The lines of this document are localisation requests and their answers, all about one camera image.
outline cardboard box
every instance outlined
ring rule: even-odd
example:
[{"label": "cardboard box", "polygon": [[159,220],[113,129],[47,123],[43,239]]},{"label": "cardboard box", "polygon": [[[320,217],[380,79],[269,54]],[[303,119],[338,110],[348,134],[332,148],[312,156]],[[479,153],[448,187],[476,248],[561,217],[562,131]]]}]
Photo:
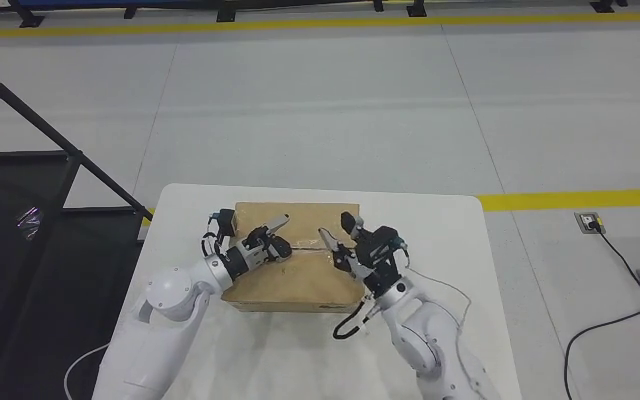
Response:
[{"label": "cardboard box", "polygon": [[340,214],[358,215],[357,204],[237,203],[237,237],[270,219],[289,214],[277,234],[293,255],[282,263],[264,265],[238,278],[222,299],[240,311],[351,312],[364,295],[362,283],[333,266],[318,228],[329,229],[347,247],[355,245],[340,227]]}]

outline wall outlet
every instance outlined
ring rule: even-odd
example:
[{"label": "wall outlet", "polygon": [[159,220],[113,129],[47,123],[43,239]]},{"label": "wall outlet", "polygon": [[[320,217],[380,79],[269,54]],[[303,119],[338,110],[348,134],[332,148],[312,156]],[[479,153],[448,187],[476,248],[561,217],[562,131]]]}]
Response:
[{"label": "wall outlet", "polygon": [[604,225],[602,224],[602,219],[600,219],[600,216],[597,212],[587,211],[582,213],[573,213],[573,215],[575,215],[576,221],[578,221],[578,226],[580,226],[580,231],[582,231],[582,233],[585,233],[587,235],[598,234],[598,231],[589,227],[589,223],[593,221],[596,221],[598,224],[600,224],[602,233],[607,233],[607,231],[604,229]]}]

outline yellow floor line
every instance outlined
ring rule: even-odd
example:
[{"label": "yellow floor line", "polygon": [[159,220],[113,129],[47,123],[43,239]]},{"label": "yellow floor line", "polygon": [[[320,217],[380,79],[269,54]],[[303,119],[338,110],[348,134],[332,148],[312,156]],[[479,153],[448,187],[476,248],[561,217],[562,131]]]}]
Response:
[{"label": "yellow floor line", "polygon": [[0,37],[146,35],[309,28],[368,28],[424,25],[528,25],[594,22],[640,22],[640,13],[503,15],[427,18],[344,18],[319,20],[256,21],[209,24],[40,27],[0,29]]},{"label": "yellow floor line", "polygon": [[[476,197],[482,203],[482,208],[485,212],[640,206],[640,189],[482,194]],[[149,210],[151,210],[152,214],[155,212],[155,208],[150,208]],[[149,220],[145,219],[143,226],[148,226],[149,224]]]}]

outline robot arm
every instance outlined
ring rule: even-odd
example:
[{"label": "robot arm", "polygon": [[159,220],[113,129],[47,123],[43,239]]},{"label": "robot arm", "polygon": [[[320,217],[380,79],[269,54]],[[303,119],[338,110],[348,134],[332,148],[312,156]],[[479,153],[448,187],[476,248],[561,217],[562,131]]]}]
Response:
[{"label": "robot arm", "polygon": [[[219,245],[224,236],[235,235],[235,220],[233,210],[217,215]],[[210,297],[220,296],[240,275],[291,256],[289,243],[275,235],[288,221],[285,214],[254,229],[226,254],[216,247],[217,254],[188,268],[155,274],[113,334],[100,364],[93,399],[161,399],[184,363]],[[152,324],[153,311],[179,326]]]},{"label": "robot arm", "polygon": [[[369,232],[360,217],[346,212],[341,223],[356,242],[353,250],[324,228],[319,229],[320,236],[333,253],[334,266],[361,280],[371,292],[375,305],[364,322],[382,313],[391,343],[416,371],[423,399],[499,400],[500,395],[482,364],[460,343],[458,321],[408,277],[398,273],[394,253],[402,250],[408,256],[407,245],[398,232],[387,226]],[[419,308],[408,318],[402,318],[401,311],[414,301],[421,303]],[[338,336],[347,338],[355,332],[357,328]]]}]

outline gray floor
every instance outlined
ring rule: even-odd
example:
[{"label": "gray floor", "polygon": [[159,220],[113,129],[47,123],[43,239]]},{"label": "gray floor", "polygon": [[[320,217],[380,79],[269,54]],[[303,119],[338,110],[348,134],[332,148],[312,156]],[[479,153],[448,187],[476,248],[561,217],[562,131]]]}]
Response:
[{"label": "gray floor", "polygon": [[[212,18],[148,15],[127,23]],[[77,23],[65,18],[47,23]],[[0,79],[148,206],[171,182],[624,189],[640,186],[639,33],[604,24],[2,39]],[[0,120],[1,150],[54,148],[5,105]],[[120,202],[82,174],[68,204]],[[486,214],[527,400],[565,398],[573,333],[640,308],[622,264],[580,233],[573,211]],[[638,265],[638,210],[596,211]],[[574,398],[640,398],[639,331],[630,321],[578,342]]]}]

